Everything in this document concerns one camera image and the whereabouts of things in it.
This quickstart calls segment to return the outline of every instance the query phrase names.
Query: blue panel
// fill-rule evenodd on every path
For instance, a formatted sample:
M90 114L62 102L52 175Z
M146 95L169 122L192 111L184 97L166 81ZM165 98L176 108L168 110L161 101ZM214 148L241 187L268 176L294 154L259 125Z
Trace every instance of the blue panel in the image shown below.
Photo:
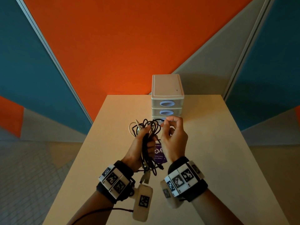
M79 132L91 127L16 0L0 0L0 95Z
M300 0L275 0L226 104L240 130L300 105Z

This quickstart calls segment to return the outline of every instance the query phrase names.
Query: left hand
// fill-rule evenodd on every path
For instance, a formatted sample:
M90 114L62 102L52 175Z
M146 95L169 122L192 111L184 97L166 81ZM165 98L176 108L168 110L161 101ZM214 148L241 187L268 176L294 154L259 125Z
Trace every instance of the left hand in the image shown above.
M146 128L143 128L139 131L125 157L121 160L123 163L129 166L133 170L133 172L137 172L137 170L142 166L141 153L143 137L146 135L146 133L149 133L150 130L151 126L148 125ZM156 148L154 138L152 139L152 141L147 143L147 147L149 156L154 157Z

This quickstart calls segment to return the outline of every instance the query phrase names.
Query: oval drawer handle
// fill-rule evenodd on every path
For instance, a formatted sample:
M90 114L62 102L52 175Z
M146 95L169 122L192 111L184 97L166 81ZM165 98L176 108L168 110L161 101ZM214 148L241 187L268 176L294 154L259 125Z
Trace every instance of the oval drawer handle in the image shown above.
M171 110L161 110L159 113L161 115L172 115L172 114L174 114L174 112L171 111Z
M161 106L174 106L175 102L167 100L167 101L160 102L160 105Z

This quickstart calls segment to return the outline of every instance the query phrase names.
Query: forearm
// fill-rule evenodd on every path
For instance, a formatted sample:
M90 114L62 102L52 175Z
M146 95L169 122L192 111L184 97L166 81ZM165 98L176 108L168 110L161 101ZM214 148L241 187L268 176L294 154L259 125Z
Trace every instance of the forearm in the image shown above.
M81 206L81 208L76 212L76 214L72 217L72 219L67 223L67 225L71 225L75 220L80 218L86 213L92 212L97 209L102 208L112 208L114 206L110 200L108 200L103 194L95 191L92 196ZM105 212L97 212L91 215L88 215L81 220L79 220L76 225L83 224L97 224L97 225L105 225L108 217L110 216L110 211Z
M192 201L194 208L206 225L243 223L209 189Z

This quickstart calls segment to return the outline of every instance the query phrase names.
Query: tangled cables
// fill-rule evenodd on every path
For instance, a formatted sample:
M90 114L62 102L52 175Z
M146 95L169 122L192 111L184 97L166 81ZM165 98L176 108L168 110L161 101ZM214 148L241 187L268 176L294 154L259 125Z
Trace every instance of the tangled cables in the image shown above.
M159 125L158 121L164 121L163 119L153 119L152 121L148 121L147 119L144 119L142 123L136 123L136 122L131 122L128 129L129 132L132 136L136 137L140 128L145 128L148 125L151 126L151 132L146 134L143 138L143 144L142 144L142 154L141 154L141 162L142 162L142 168L143 170L139 171L144 171L144 174L152 170L153 174L156 176L157 171L156 168L159 168L163 170L163 166L160 163L155 162L155 160L148 155L148 148L147 148L147 143L153 139L161 130L161 126Z

